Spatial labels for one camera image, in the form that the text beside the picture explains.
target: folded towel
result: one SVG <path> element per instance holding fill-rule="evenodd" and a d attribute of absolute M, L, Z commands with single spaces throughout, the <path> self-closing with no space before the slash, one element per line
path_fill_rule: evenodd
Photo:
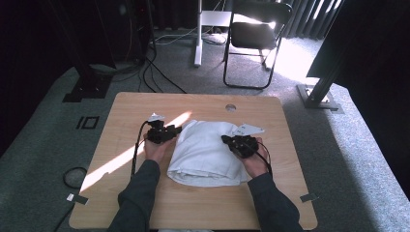
<path fill-rule="evenodd" d="M 238 186 L 248 180 L 242 163 L 221 140 L 238 127 L 192 120 L 183 125 L 168 167 L 169 178 L 196 187 Z"/>

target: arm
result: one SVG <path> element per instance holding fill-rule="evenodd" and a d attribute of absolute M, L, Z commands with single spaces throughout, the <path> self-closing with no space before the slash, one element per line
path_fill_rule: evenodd
<path fill-rule="evenodd" d="M 161 145 L 145 141 L 145 161 L 133 175 L 127 187 L 118 195 L 120 210 L 108 231 L 149 231 L 149 221 L 154 207 L 155 191 L 160 179 L 160 165 L 166 148 L 174 141 Z"/>
<path fill-rule="evenodd" d="M 304 231 L 296 206 L 275 186 L 268 173 L 248 182 L 261 231 Z"/>
<path fill-rule="evenodd" d="M 264 158 L 268 152 L 259 146 L 258 153 Z M 299 224 L 299 211 L 296 206 L 280 192 L 265 162 L 257 155 L 240 159 L 252 180 L 248 182 L 261 231 L 304 231 Z"/>

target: black equipment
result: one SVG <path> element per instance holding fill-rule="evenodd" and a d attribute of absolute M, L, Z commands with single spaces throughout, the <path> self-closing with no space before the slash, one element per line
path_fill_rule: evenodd
<path fill-rule="evenodd" d="M 151 128 L 147 132 L 147 139 L 157 144 L 176 137 L 177 134 L 182 131 L 181 127 L 175 128 L 174 125 L 164 127 L 163 121 L 161 120 L 148 122 L 148 125 L 150 125 Z"/>
<path fill-rule="evenodd" d="M 251 157 L 259 149 L 256 138 L 250 135 L 233 137 L 223 135 L 221 138 L 222 142 L 228 145 L 229 150 L 242 159 Z"/>

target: wooden table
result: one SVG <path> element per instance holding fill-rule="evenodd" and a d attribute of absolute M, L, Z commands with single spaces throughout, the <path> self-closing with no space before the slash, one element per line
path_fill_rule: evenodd
<path fill-rule="evenodd" d="M 236 110 L 226 110 L 232 104 Z M 277 187 L 296 205 L 300 224 L 306 230 L 317 226 L 304 175 L 279 99 L 253 96 L 120 93 L 105 123 L 80 195 L 87 205 L 75 204 L 70 218 L 73 228 L 107 228 L 118 211 L 117 195 L 130 181 L 132 154 L 139 128 L 151 114 L 165 116 L 165 123 L 180 126 L 195 119 L 243 123 L 261 127 Z M 198 188 L 175 183 L 166 176 L 175 144 L 161 163 L 161 177 L 151 217 L 152 228 L 258 229 L 248 189 L 237 187 Z M 144 161 L 140 149 L 137 165 Z"/>

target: hand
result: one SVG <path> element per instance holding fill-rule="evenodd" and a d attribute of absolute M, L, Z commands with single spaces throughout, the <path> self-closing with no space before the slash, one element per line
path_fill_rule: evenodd
<path fill-rule="evenodd" d="M 256 141 L 258 143 L 263 143 L 262 138 L 257 137 Z M 257 152 L 265 159 L 268 158 L 268 152 L 263 148 L 262 145 L 259 144 L 259 148 Z M 266 163 L 257 155 L 253 154 L 253 156 L 246 158 L 246 159 L 239 159 L 243 164 L 245 169 L 247 170 L 248 174 L 251 178 L 255 178 L 260 176 L 266 172 L 268 169 L 266 167 Z"/>
<path fill-rule="evenodd" d="M 144 150 L 145 150 L 145 159 L 147 160 L 153 160 L 157 164 L 160 164 L 162 161 L 163 156 L 165 155 L 166 148 L 175 140 L 175 138 L 170 139 L 166 142 L 163 142 L 161 144 L 153 143 L 150 140 L 147 139 L 147 134 L 144 134 L 145 138 L 145 145 L 144 145 Z"/>

